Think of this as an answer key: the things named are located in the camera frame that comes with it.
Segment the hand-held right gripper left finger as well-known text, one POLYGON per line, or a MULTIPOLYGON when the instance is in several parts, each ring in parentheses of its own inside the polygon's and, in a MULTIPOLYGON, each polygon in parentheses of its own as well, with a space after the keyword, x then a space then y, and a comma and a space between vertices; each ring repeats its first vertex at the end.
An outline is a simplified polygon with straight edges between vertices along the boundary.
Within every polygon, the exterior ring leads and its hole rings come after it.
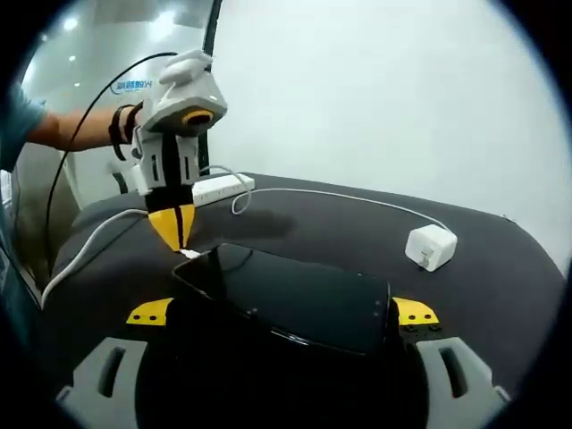
POLYGON ((80 427, 157 425, 177 362, 168 326, 174 308, 174 298, 139 304, 75 366, 55 400, 80 427))

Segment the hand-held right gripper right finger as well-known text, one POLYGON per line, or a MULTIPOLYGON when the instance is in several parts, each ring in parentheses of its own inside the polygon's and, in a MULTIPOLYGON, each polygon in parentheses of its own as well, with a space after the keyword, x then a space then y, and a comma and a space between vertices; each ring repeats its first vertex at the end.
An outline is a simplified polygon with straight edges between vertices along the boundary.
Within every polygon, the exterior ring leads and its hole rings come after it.
POLYGON ((436 313, 413 299, 391 299, 395 395, 408 428, 485 428, 509 403, 491 368, 436 313))

